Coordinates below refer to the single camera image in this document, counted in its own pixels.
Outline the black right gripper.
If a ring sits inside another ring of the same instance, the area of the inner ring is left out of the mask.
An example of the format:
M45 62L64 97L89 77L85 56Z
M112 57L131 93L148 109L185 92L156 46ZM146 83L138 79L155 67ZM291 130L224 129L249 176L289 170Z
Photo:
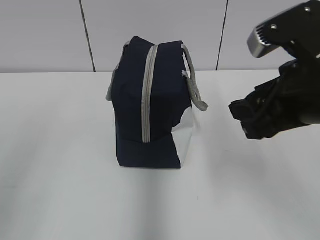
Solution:
M255 87L252 99L233 101L232 117L249 140L320 123L320 60L295 58L279 68L279 77Z

